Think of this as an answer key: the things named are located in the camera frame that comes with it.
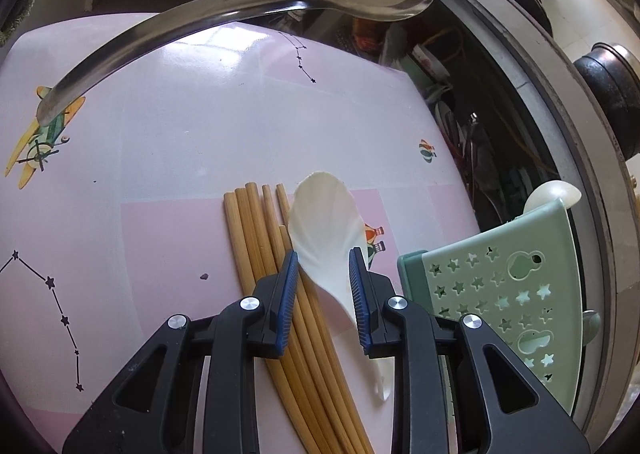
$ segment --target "silver spoon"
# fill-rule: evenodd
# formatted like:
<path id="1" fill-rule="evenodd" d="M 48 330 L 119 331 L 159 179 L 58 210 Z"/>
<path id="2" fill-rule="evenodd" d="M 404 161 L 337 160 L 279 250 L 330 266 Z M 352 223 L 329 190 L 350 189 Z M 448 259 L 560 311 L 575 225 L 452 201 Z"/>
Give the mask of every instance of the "silver spoon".
<path id="1" fill-rule="evenodd" d="M 333 9 L 372 21 L 399 21 L 423 12 L 433 0 L 195 0 L 145 20 L 86 57 L 38 105 L 41 126 L 87 90 L 128 63 L 206 28 L 275 12 Z"/>

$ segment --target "tiled floor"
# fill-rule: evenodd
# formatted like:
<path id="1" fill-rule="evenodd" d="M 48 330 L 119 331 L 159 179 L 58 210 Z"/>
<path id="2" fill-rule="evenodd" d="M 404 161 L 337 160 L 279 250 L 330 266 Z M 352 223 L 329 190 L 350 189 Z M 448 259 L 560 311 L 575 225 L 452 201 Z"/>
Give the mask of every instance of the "tiled floor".
<path id="1" fill-rule="evenodd" d="M 640 39 L 606 0 L 542 0 L 554 39 L 569 59 L 590 51 L 593 43 L 619 43 L 640 56 Z"/>

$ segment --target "white plastic spoon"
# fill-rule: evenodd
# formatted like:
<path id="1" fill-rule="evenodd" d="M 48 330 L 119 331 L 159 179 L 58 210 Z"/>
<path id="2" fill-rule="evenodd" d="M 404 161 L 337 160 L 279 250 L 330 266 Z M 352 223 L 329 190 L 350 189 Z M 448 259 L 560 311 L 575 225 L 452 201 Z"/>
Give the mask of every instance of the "white plastic spoon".
<path id="1" fill-rule="evenodd" d="M 569 209 L 580 201 L 582 193 L 577 187 L 560 179 L 546 181 L 537 186 L 524 204 L 523 213 L 543 206 L 545 203 L 560 198 L 565 209 Z"/>
<path id="2" fill-rule="evenodd" d="M 289 234 L 302 269 L 345 310 L 355 326 L 349 284 L 349 251 L 360 247 L 367 257 L 367 238 L 353 196 L 329 173 L 313 173 L 296 189 L 289 211 Z M 360 344 L 355 341 L 362 354 Z M 394 359 L 372 360 L 376 394 L 388 399 L 394 386 Z"/>

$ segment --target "metal spoon handle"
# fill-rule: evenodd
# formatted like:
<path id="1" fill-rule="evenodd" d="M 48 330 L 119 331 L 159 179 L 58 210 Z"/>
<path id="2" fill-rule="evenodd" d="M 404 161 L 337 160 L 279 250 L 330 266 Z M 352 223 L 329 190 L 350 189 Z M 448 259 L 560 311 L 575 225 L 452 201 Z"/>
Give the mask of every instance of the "metal spoon handle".
<path id="1" fill-rule="evenodd" d="M 46 126 L 98 82 L 165 44 L 233 21 L 317 8 L 327 5 L 322 0 L 194 0 L 177 6 L 129 28 L 86 57 L 40 102 L 36 118 Z"/>

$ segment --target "black pot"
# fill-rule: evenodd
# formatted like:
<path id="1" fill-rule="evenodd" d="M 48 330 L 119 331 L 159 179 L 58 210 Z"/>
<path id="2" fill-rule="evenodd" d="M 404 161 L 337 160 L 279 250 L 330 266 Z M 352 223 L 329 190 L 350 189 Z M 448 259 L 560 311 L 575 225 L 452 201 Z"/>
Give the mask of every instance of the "black pot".
<path id="1" fill-rule="evenodd" d="M 640 152 L 640 61 L 624 46 L 596 43 L 574 62 L 595 95 L 625 160 Z"/>

